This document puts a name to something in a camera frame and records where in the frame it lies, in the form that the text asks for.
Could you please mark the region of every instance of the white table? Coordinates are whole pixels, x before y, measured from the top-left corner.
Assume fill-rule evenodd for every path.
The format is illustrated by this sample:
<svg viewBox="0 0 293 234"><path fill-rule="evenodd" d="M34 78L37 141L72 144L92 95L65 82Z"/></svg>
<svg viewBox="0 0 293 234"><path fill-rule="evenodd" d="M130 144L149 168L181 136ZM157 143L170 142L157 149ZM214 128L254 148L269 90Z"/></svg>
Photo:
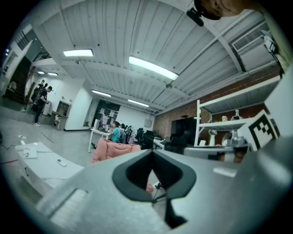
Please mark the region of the white table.
<svg viewBox="0 0 293 234"><path fill-rule="evenodd" d="M96 129L91 129L91 131L92 131L92 132L91 132L90 142L89 142L89 144L88 144L88 152L89 152L89 153L91 152L92 134L93 134L93 133L96 133L96 134L100 134L100 135L102 135L102 138L103 138L103 136L105 136L107 140L109 139L109 136L111 135L110 133L104 133L104 132L101 132L101 131L96 130Z"/></svg>
<svg viewBox="0 0 293 234"><path fill-rule="evenodd" d="M154 139L153 143L157 145L158 147L161 147L163 150L165 149L165 145L161 144L162 140Z"/></svg>
<svg viewBox="0 0 293 234"><path fill-rule="evenodd" d="M24 146L36 147L38 157L31 159L23 158ZM43 196L64 180L83 169L82 166L74 164L54 153L41 142L18 145L15 149L18 152L21 175ZM57 163L57 159L65 162L67 166L61 166Z"/></svg>

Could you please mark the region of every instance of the pink cushion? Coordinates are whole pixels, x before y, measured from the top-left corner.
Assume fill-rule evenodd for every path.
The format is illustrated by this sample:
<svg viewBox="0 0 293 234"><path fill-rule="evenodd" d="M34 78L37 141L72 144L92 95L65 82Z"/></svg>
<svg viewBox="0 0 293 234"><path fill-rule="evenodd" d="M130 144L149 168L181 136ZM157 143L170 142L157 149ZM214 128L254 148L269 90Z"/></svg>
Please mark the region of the pink cushion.
<svg viewBox="0 0 293 234"><path fill-rule="evenodd" d="M103 160L112 159L124 154L140 151L141 147L134 144L120 144L113 141L100 138L97 148L93 153L92 163L97 163ZM151 193L154 191L153 186L148 182L146 191Z"/></svg>

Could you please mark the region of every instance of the man in black shirt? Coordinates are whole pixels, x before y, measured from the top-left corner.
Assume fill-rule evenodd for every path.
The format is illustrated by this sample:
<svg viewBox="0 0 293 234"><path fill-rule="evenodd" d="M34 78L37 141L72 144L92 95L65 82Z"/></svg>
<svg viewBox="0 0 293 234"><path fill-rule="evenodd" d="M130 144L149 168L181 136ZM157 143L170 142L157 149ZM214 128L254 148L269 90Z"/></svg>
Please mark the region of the man in black shirt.
<svg viewBox="0 0 293 234"><path fill-rule="evenodd" d="M52 90L51 86L49 86L46 90L43 90L40 98L37 100L38 110L35 117L35 124L34 124L35 126L40 127L40 124L38 123L38 117L40 116L44 105L49 103L47 102L47 93L51 92L51 90Z"/></svg>

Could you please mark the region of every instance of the ceiling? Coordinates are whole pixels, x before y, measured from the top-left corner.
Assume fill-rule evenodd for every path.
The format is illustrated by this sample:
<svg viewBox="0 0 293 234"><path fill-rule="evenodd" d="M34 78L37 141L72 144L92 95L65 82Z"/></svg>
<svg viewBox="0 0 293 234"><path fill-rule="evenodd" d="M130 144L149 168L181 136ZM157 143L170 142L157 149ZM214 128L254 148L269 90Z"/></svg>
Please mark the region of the ceiling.
<svg viewBox="0 0 293 234"><path fill-rule="evenodd" d="M230 43L264 20L258 12L244 11L219 21L204 19L205 26L199 27L185 13L191 3L43 1L31 12L29 22L64 74L73 79L86 77L93 89L112 95L109 101L158 114L243 73ZM91 48L94 56L64 56L63 51L74 48ZM172 80L129 64L129 56L162 66L179 77L167 89ZM262 66L264 61L258 58L254 65ZM128 99L149 107L130 104Z"/></svg>

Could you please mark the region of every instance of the white wall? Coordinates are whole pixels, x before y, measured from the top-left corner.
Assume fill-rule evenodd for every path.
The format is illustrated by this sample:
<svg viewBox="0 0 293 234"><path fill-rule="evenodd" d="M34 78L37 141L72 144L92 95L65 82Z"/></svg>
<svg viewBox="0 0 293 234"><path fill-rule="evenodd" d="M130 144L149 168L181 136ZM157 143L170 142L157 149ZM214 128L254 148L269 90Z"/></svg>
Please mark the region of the white wall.
<svg viewBox="0 0 293 234"><path fill-rule="evenodd" d="M150 128L147 128L144 126L145 119L150 119L152 121L152 125ZM143 128L144 132L146 132L147 130L152 131L154 120L155 120L154 115L150 115L145 112L141 112L126 106L120 106L120 109L116 118L116 121L118 121L120 124L124 123L125 125L133 126L136 132L139 128Z"/></svg>
<svg viewBox="0 0 293 234"><path fill-rule="evenodd" d="M92 91L88 89L88 81L85 80L72 104L65 124L66 130L89 129L89 127L84 127L83 124L91 101Z"/></svg>
<svg viewBox="0 0 293 234"><path fill-rule="evenodd" d="M47 100L51 102L51 106L49 109L49 114L52 113L52 111L56 111L59 101L66 102L68 104L72 104L75 101L75 98L85 81L85 79L82 78L75 78L72 79L69 76L66 75L58 75L58 76L39 76L37 74L33 75L33 82L35 82L35 86L33 90L38 87L38 84L41 83L42 80L45 80L45 84L48 83L48 87L52 86L53 91L48 93Z"/></svg>
<svg viewBox="0 0 293 234"><path fill-rule="evenodd" d="M88 122L88 125L92 125L93 118L95 117L96 109L98 107L99 100L95 100L94 98L92 99L92 103L90 104L88 111L87 111L87 116L85 119L85 122Z"/></svg>

